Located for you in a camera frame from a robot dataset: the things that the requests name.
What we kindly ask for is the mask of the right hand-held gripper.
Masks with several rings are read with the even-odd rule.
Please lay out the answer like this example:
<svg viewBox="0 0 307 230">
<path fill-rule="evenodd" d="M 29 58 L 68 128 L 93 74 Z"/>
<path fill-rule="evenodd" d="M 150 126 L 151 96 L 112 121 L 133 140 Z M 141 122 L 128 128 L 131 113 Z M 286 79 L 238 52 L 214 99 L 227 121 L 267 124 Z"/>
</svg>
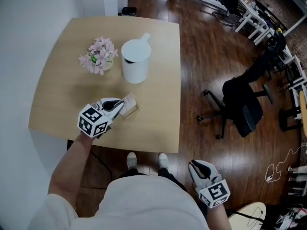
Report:
<svg viewBox="0 0 307 230">
<path fill-rule="evenodd" d="M 201 179 L 211 180 L 219 175 L 213 164 L 202 160 L 189 162 L 189 173 L 195 185 L 201 185 Z M 208 208 L 221 205 L 230 197 L 230 190 L 225 179 L 209 186 L 198 186 L 196 193 Z"/>
</svg>

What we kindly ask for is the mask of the white cylindrical lidded container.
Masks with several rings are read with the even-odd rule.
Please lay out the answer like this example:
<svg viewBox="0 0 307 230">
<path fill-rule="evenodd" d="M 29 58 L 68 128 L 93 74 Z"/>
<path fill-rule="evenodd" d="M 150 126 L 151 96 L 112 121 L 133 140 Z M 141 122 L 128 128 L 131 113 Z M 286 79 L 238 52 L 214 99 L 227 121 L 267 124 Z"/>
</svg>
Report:
<svg viewBox="0 0 307 230">
<path fill-rule="evenodd" d="M 125 42 L 121 48 L 123 76 L 129 83 L 142 83 L 147 77 L 152 51 L 149 38 L 150 34 L 144 33 L 139 39 Z"/>
</svg>

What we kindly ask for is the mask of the person's white shirt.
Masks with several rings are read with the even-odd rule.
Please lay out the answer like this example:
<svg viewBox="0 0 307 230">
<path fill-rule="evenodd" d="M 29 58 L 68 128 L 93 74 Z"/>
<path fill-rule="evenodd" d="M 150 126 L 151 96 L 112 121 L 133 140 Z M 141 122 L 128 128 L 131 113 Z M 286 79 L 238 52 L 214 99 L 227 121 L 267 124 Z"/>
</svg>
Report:
<svg viewBox="0 0 307 230">
<path fill-rule="evenodd" d="M 99 209 L 79 217 L 63 197 L 49 194 L 28 230 L 209 230 L 194 199 L 160 176 L 136 175 L 109 184 Z"/>
</svg>

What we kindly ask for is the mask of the black stool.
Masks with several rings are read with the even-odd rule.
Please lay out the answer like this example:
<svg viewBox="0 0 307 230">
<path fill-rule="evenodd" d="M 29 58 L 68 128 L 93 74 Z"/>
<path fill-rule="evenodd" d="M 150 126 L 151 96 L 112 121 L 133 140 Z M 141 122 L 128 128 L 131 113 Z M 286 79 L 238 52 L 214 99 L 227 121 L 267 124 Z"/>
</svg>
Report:
<svg viewBox="0 0 307 230">
<path fill-rule="evenodd" d="M 297 122 L 295 125 L 288 126 L 288 118 L 296 117 L 300 113 L 301 113 L 300 107 L 291 108 L 288 110 L 284 110 L 281 108 L 278 113 L 279 127 L 281 131 L 286 132 L 289 130 L 301 129 L 302 128 L 301 122 Z"/>
</svg>

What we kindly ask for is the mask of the cream round table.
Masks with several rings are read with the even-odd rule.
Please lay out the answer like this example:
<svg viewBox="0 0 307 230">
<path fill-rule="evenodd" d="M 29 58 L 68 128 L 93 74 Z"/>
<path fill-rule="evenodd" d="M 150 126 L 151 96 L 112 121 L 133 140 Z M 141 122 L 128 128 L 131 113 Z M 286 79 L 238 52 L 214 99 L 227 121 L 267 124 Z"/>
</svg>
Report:
<svg viewBox="0 0 307 230">
<path fill-rule="evenodd" d="M 255 202 L 244 206 L 228 219 L 232 230 L 261 230 L 265 216 L 266 206 Z"/>
</svg>

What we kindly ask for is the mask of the black swivel office chair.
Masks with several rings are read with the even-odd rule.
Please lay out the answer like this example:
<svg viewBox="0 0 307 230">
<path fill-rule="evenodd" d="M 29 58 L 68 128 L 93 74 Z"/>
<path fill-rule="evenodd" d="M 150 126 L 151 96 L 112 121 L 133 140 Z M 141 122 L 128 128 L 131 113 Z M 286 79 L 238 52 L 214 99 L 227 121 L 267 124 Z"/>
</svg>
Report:
<svg viewBox="0 0 307 230">
<path fill-rule="evenodd" d="M 259 56 L 253 65 L 242 75 L 234 77 L 223 84 L 223 101 L 221 102 L 210 90 L 204 90 L 204 96 L 210 95 L 219 107 L 219 112 L 211 116 L 196 116 L 197 121 L 211 119 L 215 116 L 222 118 L 222 132 L 217 139 L 223 139 L 227 120 L 232 120 L 241 137 L 256 130 L 256 125 L 263 117 L 263 110 L 258 97 L 267 96 L 273 104 L 273 97 L 267 85 L 263 90 L 255 92 L 250 83 L 256 81 L 266 71 L 270 61 L 269 56 Z"/>
</svg>

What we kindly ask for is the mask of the white desk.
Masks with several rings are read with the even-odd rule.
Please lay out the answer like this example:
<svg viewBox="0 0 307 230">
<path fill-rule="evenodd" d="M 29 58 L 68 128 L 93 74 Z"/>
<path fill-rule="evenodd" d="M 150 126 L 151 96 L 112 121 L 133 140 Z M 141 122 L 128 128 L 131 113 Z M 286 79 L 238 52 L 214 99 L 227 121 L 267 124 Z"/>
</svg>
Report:
<svg viewBox="0 0 307 230">
<path fill-rule="evenodd" d="M 258 35 L 258 37 L 256 37 L 253 41 L 256 46 L 269 34 L 274 34 L 274 30 L 271 29 L 265 20 L 260 17 L 259 13 L 254 7 L 246 3 L 244 0 L 239 0 L 239 3 L 246 9 L 246 12 L 238 21 L 239 25 L 235 29 L 236 33 L 238 33 L 247 23 L 251 23 L 252 20 L 255 19 L 258 22 L 256 24 L 252 23 L 253 26 L 255 26 L 255 30 L 248 36 L 248 39 L 252 39 L 257 33 L 260 33 L 260 35 Z"/>
<path fill-rule="evenodd" d="M 281 85 L 283 92 L 289 92 L 292 107 L 299 106 L 299 91 L 307 86 L 307 74 L 302 67 L 297 55 L 292 55 L 286 46 L 278 55 L 276 69 L 281 75 Z"/>
</svg>

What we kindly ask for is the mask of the white grey equipment stand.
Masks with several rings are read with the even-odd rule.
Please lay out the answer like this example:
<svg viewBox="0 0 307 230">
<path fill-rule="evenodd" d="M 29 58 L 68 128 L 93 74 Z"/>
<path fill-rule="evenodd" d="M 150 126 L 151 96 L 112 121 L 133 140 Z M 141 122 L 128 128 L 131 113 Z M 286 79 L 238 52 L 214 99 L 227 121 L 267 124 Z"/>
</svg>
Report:
<svg viewBox="0 0 307 230">
<path fill-rule="evenodd" d="M 289 195 L 299 195 L 305 196 L 307 193 L 307 165 L 299 166 L 299 167 L 288 167 L 288 173 L 291 176 L 288 178 L 289 182 L 299 183 L 304 186 L 302 188 L 295 187 L 293 190 L 297 191 L 297 193 L 289 193 Z"/>
</svg>

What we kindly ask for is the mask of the yellow round table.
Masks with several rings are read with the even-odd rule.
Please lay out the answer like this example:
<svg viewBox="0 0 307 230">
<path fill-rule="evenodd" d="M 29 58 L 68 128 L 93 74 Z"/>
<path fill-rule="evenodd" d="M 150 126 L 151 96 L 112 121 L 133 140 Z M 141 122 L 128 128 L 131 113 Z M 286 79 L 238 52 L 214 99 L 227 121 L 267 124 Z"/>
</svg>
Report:
<svg viewBox="0 0 307 230">
<path fill-rule="evenodd" d="M 300 110 L 304 134 L 307 137 L 307 101 L 303 91 L 299 92 Z"/>
</svg>

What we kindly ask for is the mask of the person's right white shoe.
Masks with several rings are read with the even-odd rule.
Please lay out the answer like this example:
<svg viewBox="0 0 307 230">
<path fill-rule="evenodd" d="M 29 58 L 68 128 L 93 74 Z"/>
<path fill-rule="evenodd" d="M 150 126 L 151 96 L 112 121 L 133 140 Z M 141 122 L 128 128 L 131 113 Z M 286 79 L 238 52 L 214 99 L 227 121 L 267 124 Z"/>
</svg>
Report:
<svg viewBox="0 0 307 230">
<path fill-rule="evenodd" d="M 165 153 L 160 153 L 158 155 L 159 169 L 168 169 L 168 165 L 169 165 L 168 157 L 166 156 Z"/>
</svg>

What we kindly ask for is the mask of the pink flowers in white pot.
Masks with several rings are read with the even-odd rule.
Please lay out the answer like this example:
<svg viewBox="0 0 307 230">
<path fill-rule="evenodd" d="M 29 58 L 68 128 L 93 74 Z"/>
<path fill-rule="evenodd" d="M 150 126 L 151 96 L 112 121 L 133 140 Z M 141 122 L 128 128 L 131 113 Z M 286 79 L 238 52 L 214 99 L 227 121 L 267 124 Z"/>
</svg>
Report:
<svg viewBox="0 0 307 230">
<path fill-rule="evenodd" d="M 80 65 L 92 74 L 104 75 L 113 66 L 118 49 L 115 48 L 110 38 L 98 37 L 88 47 L 88 53 L 79 57 Z"/>
</svg>

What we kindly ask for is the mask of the person's left forearm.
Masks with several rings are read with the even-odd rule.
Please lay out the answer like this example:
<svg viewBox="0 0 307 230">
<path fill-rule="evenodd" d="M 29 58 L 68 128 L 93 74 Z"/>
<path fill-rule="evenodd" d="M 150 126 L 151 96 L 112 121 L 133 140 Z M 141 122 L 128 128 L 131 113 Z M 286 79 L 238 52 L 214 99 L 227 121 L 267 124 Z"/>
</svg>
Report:
<svg viewBox="0 0 307 230">
<path fill-rule="evenodd" d="M 76 209 L 76 197 L 94 140 L 81 133 L 64 154 L 50 179 L 48 194 L 61 197 L 73 210 Z"/>
</svg>

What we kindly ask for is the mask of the person's white shoe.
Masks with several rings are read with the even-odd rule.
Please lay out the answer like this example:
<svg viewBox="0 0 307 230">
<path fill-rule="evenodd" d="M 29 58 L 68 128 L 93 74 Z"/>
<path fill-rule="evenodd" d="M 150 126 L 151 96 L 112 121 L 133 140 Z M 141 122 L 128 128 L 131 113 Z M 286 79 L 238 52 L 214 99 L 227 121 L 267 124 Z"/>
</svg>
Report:
<svg viewBox="0 0 307 230">
<path fill-rule="evenodd" d="M 158 155 L 159 169 L 168 169 L 168 165 L 169 165 L 168 157 L 166 156 L 165 153 L 160 153 Z"/>
<path fill-rule="evenodd" d="M 134 152 L 130 152 L 127 155 L 126 163 L 127 163 L 128 170 L 137 169 L 137 157 L 136 157 L 136 154 Z"/>
</svg>

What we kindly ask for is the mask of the person's black trousers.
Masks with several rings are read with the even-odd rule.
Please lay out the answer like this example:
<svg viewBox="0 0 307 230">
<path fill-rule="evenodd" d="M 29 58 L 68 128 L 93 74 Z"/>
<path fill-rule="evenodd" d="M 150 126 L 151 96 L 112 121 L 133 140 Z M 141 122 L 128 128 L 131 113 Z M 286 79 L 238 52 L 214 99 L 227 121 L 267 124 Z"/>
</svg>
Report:
<svg viewBox="0 0 307 230">
<path fill-rule="evenodd" d="M 124 177 L 130 177 L 130 176 L 136 176 L 136 175 L 146 175 L 143 173 L 138 172 L 136 168 L 128 169 L 125 173 L 123 173 L 119 178 L 124 178 Z M 180 183 L 174 176 L 171 174 L 167 168 L 159 168 L 158 170 L 158 176 L 167 178 L 174 182 L 176 185 L 178 185 L 181 189 L 183 189 L 185 192 L 187 192 L 185 186 Z"/>
</svg>

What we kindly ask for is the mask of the person's right forearm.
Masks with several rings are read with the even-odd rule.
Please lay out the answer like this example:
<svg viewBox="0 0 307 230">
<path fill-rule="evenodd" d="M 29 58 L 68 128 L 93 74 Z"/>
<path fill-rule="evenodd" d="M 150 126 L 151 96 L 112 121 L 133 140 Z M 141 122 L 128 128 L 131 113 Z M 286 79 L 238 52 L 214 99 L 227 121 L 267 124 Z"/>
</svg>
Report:
<svg viewBox="0 0 307 230">
<path fill-rule="evenodd" d="M 208 208 L 207 224 L 210 230 L 232 230 L 223 204 Z"/>
</svg>

